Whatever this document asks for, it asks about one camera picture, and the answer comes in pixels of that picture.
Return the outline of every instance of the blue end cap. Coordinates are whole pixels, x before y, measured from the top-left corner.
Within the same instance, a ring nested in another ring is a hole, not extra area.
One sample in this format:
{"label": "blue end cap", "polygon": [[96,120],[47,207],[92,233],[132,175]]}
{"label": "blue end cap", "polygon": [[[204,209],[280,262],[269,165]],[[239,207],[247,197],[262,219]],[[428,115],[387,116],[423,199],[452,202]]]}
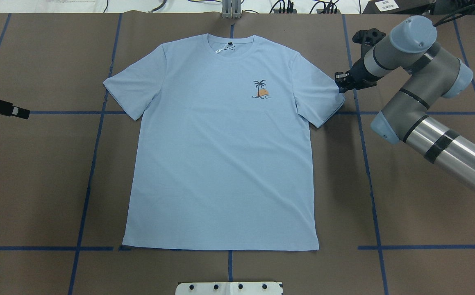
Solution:
{"label": "blue end cap", "polygon": [[391,144],[400,142],[400,138],[398,138],[381,111],[376,115],[372,123],[370,123],[370,128]]}
{"label": "blue end cap", "polygon": [[469,69],[461,60],[460,60],[460,72],[454,81],[452,87],[442,95],[444,98],[452,98],[464,91],[465,88],[472,82],[472,77],[474,74],[472,70]]}
{"label": "blue end cap", "polygon": [[398,24],[391,31],[391,43],[401,52],[420,53],[429,49],[436,38],[438,31],[430,19],[414,15]]}

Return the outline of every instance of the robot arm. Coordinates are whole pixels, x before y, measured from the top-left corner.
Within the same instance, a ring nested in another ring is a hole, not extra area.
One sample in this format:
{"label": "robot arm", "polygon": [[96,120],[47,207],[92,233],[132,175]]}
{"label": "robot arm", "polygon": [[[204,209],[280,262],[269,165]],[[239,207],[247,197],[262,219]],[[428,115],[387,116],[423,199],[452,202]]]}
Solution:
{"label": "robot arm", "polygon": [[398,24],[347,73],[336,73],[341,92],[375,85],[394,69],[410,75],[370,127],[388,142],[402,141],[475,191],[475,144],[426,114],[442,96],[452,98],[472,80],[472,71],[436,42],[436,28],[423,16]]}

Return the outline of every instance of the palm tree graphic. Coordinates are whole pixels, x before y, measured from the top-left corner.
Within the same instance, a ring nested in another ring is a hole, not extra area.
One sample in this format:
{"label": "palm tree graphic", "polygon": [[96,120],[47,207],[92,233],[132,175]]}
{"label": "palm tree graphic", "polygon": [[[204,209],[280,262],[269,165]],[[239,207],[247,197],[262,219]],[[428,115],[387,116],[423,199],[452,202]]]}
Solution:
{"label": "palm tree graphic", "polygon": [[257,88],[257,96],[259,96],[259,88],[265,88],[266,84],[264,84],[263,82],[266,81],[266,80],[261,80],[261,81],[254,81],[254,84],[256,85],[256,88]]}

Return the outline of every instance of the white sticker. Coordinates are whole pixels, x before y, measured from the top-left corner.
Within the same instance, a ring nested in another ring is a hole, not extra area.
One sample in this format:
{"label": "white sticker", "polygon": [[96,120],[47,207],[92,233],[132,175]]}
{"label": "white sticker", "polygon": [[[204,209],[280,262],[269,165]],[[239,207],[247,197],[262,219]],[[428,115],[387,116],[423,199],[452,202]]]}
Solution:
{"label": "white sticker", "polygon": [[380,11],[389,11],[399,8],[395,0],[383,0],[375,3]]}

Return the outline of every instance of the light blue t-shirt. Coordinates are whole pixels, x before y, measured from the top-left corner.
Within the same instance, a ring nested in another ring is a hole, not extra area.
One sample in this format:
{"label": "light blue t-shirt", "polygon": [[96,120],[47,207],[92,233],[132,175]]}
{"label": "light blue t-shirt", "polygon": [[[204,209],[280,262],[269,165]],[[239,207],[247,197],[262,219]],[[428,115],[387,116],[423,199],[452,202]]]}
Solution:
{"label": "light blue t-shirt", "polygon": [[344,102],[298,52],[259,36],[164,43],[104,85],[142,116],[124,245],[317,250],[309,122]]}

